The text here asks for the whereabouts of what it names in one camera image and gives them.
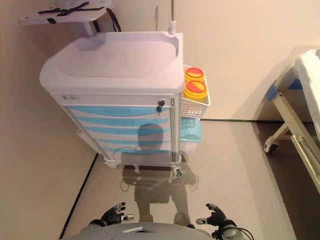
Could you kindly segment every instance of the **beige wall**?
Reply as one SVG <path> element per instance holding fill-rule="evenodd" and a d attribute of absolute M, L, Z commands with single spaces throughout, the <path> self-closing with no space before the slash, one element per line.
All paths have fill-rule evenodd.
<path fill-rule="evenodd" d="M 116 0 L 124 31 L 167 31 L 170 0 Z M 205 118 L 251 120 L 269 86 L 310 46 L 320 45 L 318 0 L 175 0 L 184 61 L 205 70 Z M 271 107 L 261 116 L 278 119 Z"/>
<path fill-rule="evenodd" d="M 43 0 L 1 1 L 1 239 L 56 240 L 95 153 L 43 90 L 46 59 L 71 41 L 63 25 L 23 27 Z"/>

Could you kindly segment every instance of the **cart caster wheel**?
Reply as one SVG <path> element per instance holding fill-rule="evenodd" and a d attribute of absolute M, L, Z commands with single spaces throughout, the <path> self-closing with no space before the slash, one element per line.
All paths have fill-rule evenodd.
<path fill-rule="evenodd" d="M 180 169 L 175 170 L 175 176 L 176 176 L 177 179 L 182 176 L 182 173 L 181 173 Z"/>
<path fill-rule="evenodd" d="M 111 169 L 116 169 L 117 167 L 119 167 L 119 164 L 115 164 L 115 163 L 106 163 L 105 164 L 111 168 Z"/>
<path fill-rule="evenodd" d="M 279 144 L 271 136 L 265 141 L 263 145 L 263 150 L 266 154 L 271 155 L 278 149 L 278 147 Z"/>

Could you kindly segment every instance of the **white plastic basket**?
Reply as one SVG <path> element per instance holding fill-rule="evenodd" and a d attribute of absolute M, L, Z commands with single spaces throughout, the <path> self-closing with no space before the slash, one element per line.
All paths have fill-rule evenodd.
<path fill-rule="evenodd" d="M 202 102 L 182 97 L 181 117 L 200 119 L 205 114 L 207 107 L 211 105 L 209 87 L 206 76 L 204 76 L 204 82 L 208 88 L 207 96 Z"/>

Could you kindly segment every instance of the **black cable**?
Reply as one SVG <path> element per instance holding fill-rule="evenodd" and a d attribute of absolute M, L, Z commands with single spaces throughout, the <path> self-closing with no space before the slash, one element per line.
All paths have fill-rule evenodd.
<path fill-rule="evenodd" d="M 118 19 L 117 19 L 116 15 L 114 14 L 114 12 L 108 7 L 107 7 L 106 10 L 107 10 L 107 12 L 109 13 L 109 15 L 110 15 L 110 17 L 112 19 L 112 26 L 113 26 L 114 31 L 115 32 L 122 32 L 120 24 L 118 22 Z"/>
<path fill-rule="evenodd" d="M 246 231 L 247 233 L 249 233 L 250 236 L 251 236 L 251 238 L 252 238 L 252 240 L 255 240 L 254 236 L 252 235 L 252 233 L 251 233 L 249 230 L 247 230 L 247 229 L 245 229 L 245 228 L 242 228 L 242 227 L 239 227 L 239 229 L 240 229 L 240 230 L 243 230 L 243 231 Z"/>
<path fill-rule="evenodd" d="M 248 237 L 248 239 L 250 239 L 250 240 L 255 240 L 255 239 L 254 239 L 254 236 L 253 236 L 253 235 L 251 234 L 251 232 L 249 232 L 247 229 L 240 228 L 240 227 L 235 227 L 235 226 L 229 226 L 229 227 L 224 228 L 224 229 L 222 230 L 222 234 L 223 234 L 226 230 L 229 230 L 229 229 L 239 230 L 241 233 L 243 233 L 244 235 L 246 235 L 246 236 Z"/>
<path fill-rule="evenodd" d="M 100 33 L 100 27 L 99 27 L 98 21 L 97 21 L 97 20 L 94 20 L 94 21 L 92 21 L 92 22 L 93 22 L 93 26 L 94 26 L 94 28 L 95 28 L 95 31 L 96 31 L 97 33 Z"/>

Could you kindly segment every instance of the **plastic container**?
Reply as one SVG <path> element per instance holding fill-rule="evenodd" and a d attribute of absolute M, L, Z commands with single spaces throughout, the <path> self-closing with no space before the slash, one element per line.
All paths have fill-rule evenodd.
<path fill-rule="evenodd" d="M 208 88 L 204 82 L 191 80 L 184 86 L 183 96 L 187 99 L 202 102 L 208 94 Z"/>
<path fill-rule="evenodd" d="M 180 125 L 181 154 L 192 156 L 198 144 L 203 140 L 202 126 L 199 119 L 182 117 Z"/>
<path fill-rule="evenodd" d="M 208 88 L 207 78 L 204 76 L 204 83 Z M 206 97 L 201 101 L 194 101 L 185 97 L 182 97 L 181 117 L 197 118 L 200 119 L 205 114 L 207 107 L 211 105 L 210 93 L 207 92 Z"/>
<path fill-rule="evenodd" d="M 188 67 L 184 70 L 184 79 L 186 82 L 189 81 L 200 81 L 205 82 L 205 73 L 196 67 Z"/>

